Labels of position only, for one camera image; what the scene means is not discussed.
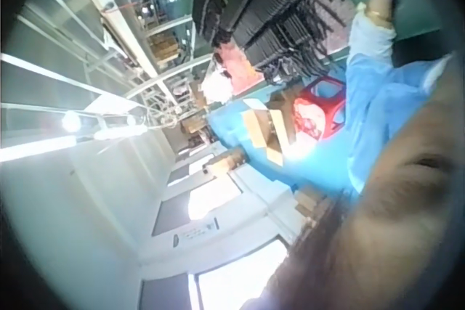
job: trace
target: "open cardboard box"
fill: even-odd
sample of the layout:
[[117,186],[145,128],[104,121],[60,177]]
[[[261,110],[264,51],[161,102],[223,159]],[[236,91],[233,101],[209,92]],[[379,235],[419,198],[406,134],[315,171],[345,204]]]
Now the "open cardboard box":
[[267,158],[283,165],[285,151],[296,141],[292,107],[303,85],[277,91],[265,105],[259,99],[245,99],[250,107],[242,113],[244,124],[255,148],[266,148]]

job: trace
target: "worker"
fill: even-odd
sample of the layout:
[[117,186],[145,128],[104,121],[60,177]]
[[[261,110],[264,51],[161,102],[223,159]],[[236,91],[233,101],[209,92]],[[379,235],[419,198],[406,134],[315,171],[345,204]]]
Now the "worker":
[[243,310],[385,309],[414,285],[442,241],[453,207],[448,187],[465,154],[463,81],[447,59],[393,68],[391,19],[392,0],[369,0],[349,40],[357,204],[334,200]]

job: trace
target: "pink object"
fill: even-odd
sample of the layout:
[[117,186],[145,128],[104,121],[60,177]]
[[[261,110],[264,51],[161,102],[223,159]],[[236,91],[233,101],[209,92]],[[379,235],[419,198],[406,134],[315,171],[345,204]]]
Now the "pink object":
[[255,71],[246,55],[230,42],[216,50],[222,58],[222,66],[231,75],[232,94],[237,96],[264,80],[263,74]]
[[[317,96],[314,90],[324,81],[340,87],[341,90],[333,97]],[[345,83],[329,76],[316,79],[303,89],[294,101],[296,130],[306,133],[317,141],[331,137],[344,126],[344,123],[336,123],[334,118],[345,104]]]

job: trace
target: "window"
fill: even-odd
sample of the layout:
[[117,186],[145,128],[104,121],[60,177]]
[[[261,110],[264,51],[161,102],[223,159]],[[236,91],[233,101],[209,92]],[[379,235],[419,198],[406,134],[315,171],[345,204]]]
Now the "window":
[[287,248],[280,240],[248,256],[198,275],[199,301],[204,310],[237,310],[251,298],[262,293],[268,279],[287,255]]
[[194,174],[195,172],[202,171],[203,165],[205,165],[207,162],[209,162],[211,159],[213,159],[214,155],[213,154],[208,154],[207,156],[204,156],[200,160],[197,160],[189,165],[189,174]]
[[224,205],[240,195],[240,189],[229,176],[216,178],[191,190],[189,201],[189,218],[202,219],[211,210]]

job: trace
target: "white wall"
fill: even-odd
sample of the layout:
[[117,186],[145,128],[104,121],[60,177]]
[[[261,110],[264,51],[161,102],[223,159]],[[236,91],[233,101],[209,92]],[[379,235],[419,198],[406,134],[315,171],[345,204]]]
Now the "white wall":
[[27,257],[70,309],[137,307],[141,276],[134,248],[150,236],[174,162],[157,132],[100,155],[110,142],[1,166],[3,209]]
[[[225,150],[221,148],[214,144],[199,157],[212,149],[221,153]],[[187,159],[186,163],[195,160],[198,159]],[[277,235],[289,243],[294,241],[304,223],[304,217],[295,210],[297,202],[290,188],[279,181],[270,181],[250,165],[241,166],[230,175],[243,194],[213,210],[205,219],[151,237],[141,246],[139,259],[144,280],[206,271],[251,252]],[[190,184],[193,187],[201,184],[199,181],[203,182],[200,174],[191,177],[193,180]],[[169,192],[168,196],[165,193],[163,199],[175,197],[185,189],[183,187],[176,192]],[[181,235],[214,218],[219,225],[218,231],[173,247],[175,234]]]

